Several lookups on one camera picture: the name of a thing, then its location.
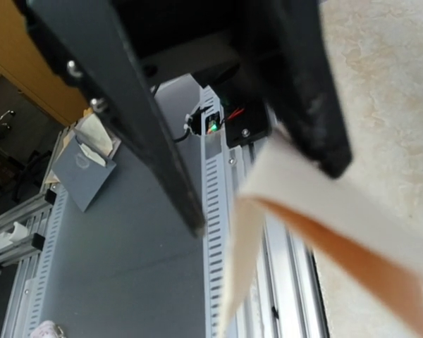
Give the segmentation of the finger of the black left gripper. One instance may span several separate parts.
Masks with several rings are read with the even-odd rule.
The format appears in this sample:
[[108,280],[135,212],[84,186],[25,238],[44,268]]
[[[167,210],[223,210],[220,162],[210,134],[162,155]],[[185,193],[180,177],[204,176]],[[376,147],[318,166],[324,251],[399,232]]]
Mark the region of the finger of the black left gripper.
[[202,202],[112,1],[17,1],[38,52],[152,172],[201,237]]
[[237,1],[235,50],[298,150],[329,177],[353,160],[318,1]]

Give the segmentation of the spare letter paper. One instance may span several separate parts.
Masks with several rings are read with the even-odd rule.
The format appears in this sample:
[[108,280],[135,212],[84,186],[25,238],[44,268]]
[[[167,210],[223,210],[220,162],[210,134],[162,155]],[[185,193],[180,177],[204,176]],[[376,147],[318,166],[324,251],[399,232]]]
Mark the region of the spare letter paper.
[[277,135],[239,198],[320,254],[332,334],[423,337],[423,1],[321,12],[355,160],[330,180]]

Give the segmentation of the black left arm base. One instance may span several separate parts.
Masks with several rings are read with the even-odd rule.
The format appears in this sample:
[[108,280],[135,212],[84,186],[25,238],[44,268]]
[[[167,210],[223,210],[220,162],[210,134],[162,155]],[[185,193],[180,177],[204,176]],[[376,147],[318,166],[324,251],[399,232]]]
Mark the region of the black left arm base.
[[255,92],[245,69],[227,62],[194,72],[192,78],[204,90],[204,133],[224,131],[229,148],[245,146],[271,130],[266,106]]

